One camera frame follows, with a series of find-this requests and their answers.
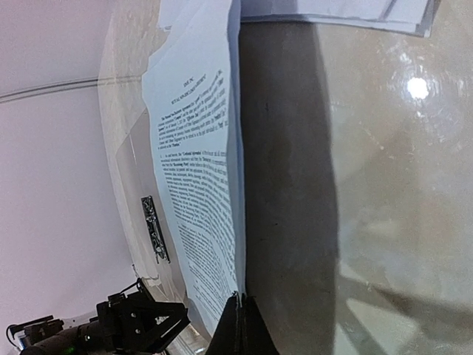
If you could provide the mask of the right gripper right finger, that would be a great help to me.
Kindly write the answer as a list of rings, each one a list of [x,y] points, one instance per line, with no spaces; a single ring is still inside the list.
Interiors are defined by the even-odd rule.
[[[253,297],[243,297],[240,353],[279,355]]]

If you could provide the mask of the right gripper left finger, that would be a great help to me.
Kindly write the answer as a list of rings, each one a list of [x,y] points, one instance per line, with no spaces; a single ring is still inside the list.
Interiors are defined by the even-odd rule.
[[[208,355],[235,355],[239,353],[240,297],[234,293],[228,298],[208,346]]]

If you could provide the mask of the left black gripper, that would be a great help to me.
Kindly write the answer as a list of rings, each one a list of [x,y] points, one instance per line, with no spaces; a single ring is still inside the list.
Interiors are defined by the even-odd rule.
[[[158,302],[142,280],[97,304],[78,327],[77,354],[160,354],[189,325],[179,302]]]

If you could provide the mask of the printed paper sheet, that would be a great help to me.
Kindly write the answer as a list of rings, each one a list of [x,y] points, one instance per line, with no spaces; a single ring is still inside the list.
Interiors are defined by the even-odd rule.
[[[142,94],[157,190],[194,319],[213,334],[245,292],[238,1],[187,1]]]

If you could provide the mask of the transparent plastic folder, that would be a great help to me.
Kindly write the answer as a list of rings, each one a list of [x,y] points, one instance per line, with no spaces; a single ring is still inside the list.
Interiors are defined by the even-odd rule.
[[[472,3],[243,24],[247,287],[281,354],[472,352]]]

